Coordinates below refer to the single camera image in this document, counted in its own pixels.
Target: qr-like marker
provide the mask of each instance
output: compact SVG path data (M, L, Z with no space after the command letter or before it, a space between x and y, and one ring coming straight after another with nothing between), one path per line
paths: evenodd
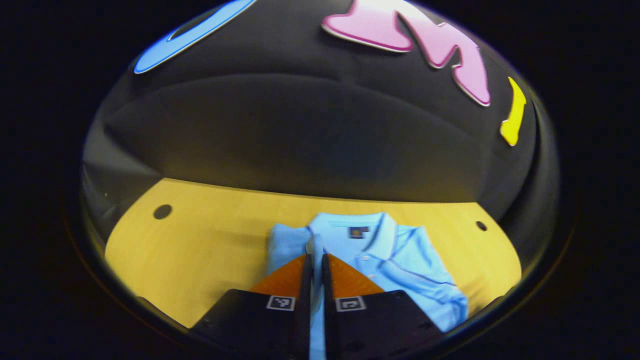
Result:
M339 297L335 299L335 308L339 313L344 311L364 310L367 306L362 297Z
M286 296L271 296L267 302L267 309L293 311L296 298Z

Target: shirt collar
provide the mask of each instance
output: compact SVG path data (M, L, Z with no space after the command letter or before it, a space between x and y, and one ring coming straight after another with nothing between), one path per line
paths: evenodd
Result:
M328 223L331 221L342 223L378 223L378 228L376 233L373 235L371 243L362 251L380 259L391 258L396 247L397 224L389 214L375 213L368 215L335 215L319 213L311 223L309 223L308 228L314 234L322 234L322 228L328 226Z

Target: yellow table surface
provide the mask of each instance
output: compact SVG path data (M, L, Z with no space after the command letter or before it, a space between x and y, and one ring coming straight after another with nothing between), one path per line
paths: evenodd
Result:
M169 204L164 219L154 211ZM504 295L521 276L502 229L475 202L413 203L257 192L163 179L117 223L106 261L124 284L192 327L229 289L248 290L265 275L275 223L306 226L316 214L387 212L400 225L423 225L470 315ZM481 231L482 221L487 231Z

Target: pink shape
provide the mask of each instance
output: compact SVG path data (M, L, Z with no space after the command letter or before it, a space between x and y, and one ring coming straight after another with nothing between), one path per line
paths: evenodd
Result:
M347 14L328 16L322 25L336 37L387 51L407 52L412 49L412 42L398 29L399 16L417 38L432 67L445 67L453 52L460 49L460 64L453 66L456 83L473 100L489 106L491 96L478 45L447 23L436 25L404 0L353 0Z

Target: blue curved shape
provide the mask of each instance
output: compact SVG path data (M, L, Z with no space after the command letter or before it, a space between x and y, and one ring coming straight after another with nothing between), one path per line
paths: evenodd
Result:
M169 35L166 35L164 38L149 47L142 56L140 56L133 72L136 74L142 74L170 58L173 58L189 46L202 40L217 29L222 28L226 23L240 15L240 13L245 11L254 2L256 2L256 0L231 1L225 6L222 6L220 10L213 13L213 15L208 17L206 20L179 37L171 38L179 28L173 30Z

